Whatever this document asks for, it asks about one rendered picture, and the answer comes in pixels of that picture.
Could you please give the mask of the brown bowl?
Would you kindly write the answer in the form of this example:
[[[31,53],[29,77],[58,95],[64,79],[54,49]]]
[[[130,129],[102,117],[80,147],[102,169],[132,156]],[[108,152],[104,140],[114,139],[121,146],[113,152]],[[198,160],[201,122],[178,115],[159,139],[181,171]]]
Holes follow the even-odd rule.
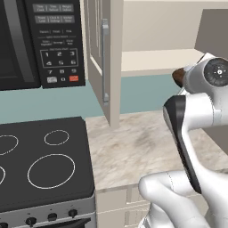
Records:
[[[172,73],[172,78],[179,87],[183,87],[184,74],[185,74],[184,68],[176,69]]]

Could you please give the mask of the beige base cabinet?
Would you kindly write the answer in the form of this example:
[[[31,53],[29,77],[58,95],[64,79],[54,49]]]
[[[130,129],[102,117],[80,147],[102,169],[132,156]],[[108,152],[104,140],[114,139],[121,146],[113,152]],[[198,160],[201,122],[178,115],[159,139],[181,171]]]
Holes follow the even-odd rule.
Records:
[[[144,200],[136,184],[96,192],[97,228],[137,228],[150,202]]]

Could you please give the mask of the black microwave oven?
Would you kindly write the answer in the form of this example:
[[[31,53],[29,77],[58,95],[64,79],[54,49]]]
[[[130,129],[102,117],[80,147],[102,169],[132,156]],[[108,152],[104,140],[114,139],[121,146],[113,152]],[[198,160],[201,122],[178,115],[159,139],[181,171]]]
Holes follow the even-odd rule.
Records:
[[[79,0],[16,0],[35,83],[26,83],[0,0],[0,91],[86,84]]]

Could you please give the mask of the open beige wall cabinet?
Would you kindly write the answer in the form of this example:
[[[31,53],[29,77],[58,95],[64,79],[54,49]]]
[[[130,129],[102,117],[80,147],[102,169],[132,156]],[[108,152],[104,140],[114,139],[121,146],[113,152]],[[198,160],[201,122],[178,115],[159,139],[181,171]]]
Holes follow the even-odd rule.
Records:
[[[197,62],[204,9],[228,9],[228,0],[124,0],[122,75],[169,74]]]

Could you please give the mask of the black glass-top stove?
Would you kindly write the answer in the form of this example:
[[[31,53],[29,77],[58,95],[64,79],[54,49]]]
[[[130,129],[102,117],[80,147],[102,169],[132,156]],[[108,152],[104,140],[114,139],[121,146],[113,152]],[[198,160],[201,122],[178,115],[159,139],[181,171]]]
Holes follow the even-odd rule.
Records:
[[[0,125],[0,223],[97,228],[86,123],[81,117]],[[69,216],[71,209],[77,215]],[[55,221],[48,221],[51,213]],[[30,227],[26,219],[35,217]]]

